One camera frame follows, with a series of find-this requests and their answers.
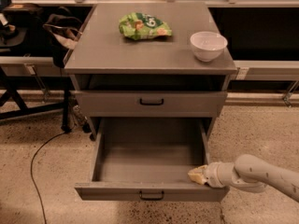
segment gray cabinet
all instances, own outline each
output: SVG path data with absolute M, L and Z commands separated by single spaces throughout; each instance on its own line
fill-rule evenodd
M 173 37 L 122 37 L 118 20 L 132 11 L 166 21 Z M 65 67 L 95 137 L 90 180 L 76 184 L 83 200 L 225 196 L 228 189 L 201 187 L 187 175 L 209 163 L 208 137 L 236 71 L 227 49 L 210 63 L 196 60 L 189 39 L 203 30 L 218 31 L 201 2 L 97 5 Z

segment power cord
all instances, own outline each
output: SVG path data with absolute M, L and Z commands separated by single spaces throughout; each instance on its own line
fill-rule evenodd
M 45 214 L 45 209 L 44 209 L 44 204 L 43 204 L 43 200 L 41 198 L 41 195 L 40 195 L 40 192 L 39 192 L 39 189 L 37 187 L 37 184 L 36 184 L 36 181 L 35 181 L 35 178 L 34 178 L 34 173 L 33 173 L 33 166 L 34 166 L 34 161 L 35 161 L 35 158 L 38 154 L 38 152 L 46 145 L 48 144 L 50 141 L 52 141 L 53 139 L 63 135 L 63 134 L 66 134 L 66 132 L 63 132 L 63 133 L 59 133 L 55 136 L 53 136 L 51 139 L 49 139 L 46 143 L 44 143 L 35 153 L 34 157 L 31 159 L 31 165 L 30 165 L 30 175 L 31 175 L 31 179 L 36 187 L 36 192 L 38 194 L 38 198 L 39 198 L 39 201 L 40 201 L 40 205 L 41 205 L 41 209 L 42 209 L 42 212 L 43 212 L 43 218 L 44 218 L 44 223 L 47 224 L 47 219 L 46 219 L 46 214 Z

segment floor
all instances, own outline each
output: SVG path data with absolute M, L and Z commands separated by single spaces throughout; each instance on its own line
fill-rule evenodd
M 15 108 L 6 103 L 0 112 Z M 298 105 L 227 104 L 210 137 L 212 161 L 249 153 L 299 173 L 298 113 Z M 55 111 L 0 121 L 1 224 L 44 223 L 30 163 L 62 132 L 61 120 Z M 299 223 L 299 204 L 271 187 L 260 194 L 231 188 L 221 203 L 83 202 L 73 187 L 88 179 L 93 146 L 77 125 L 36 156 L 33 172 L 47 223 Z

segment black handle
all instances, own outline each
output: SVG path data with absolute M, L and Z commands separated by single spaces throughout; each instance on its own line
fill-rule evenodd
M 161 99 L 157 102 L 153 102 L 153 101 L 143 101 L 142 98 L 139 99 L 139 103 L 141 105 L 163 105 L 164 104 L 164 99 Z
M 161 197 L 159 198 L 145 198 L 142 196 L 142 190 L 139 191 L 139 198 L 142 201 L 161 201 L 164 198 L 164 191 L 161 192 Z

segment concrete floor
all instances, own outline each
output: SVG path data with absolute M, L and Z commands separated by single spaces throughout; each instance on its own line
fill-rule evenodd
M 0 112 L 15 108 L 12 103 Z M 299 107 L 226 105 L 209 144 L 212 161 L 249 153 L 299 172 Z M 61 112 L 0 121 L 0 223 L 43 223 L 30 178 L 36 150 L 61 133 Z M 231 188 L 221 203 L 83 202 L 94 142 L 79 127 L 48 143 L 34 176 L 48 223 L 299 223 L 299 204 L 275 189 L 252 194 Z

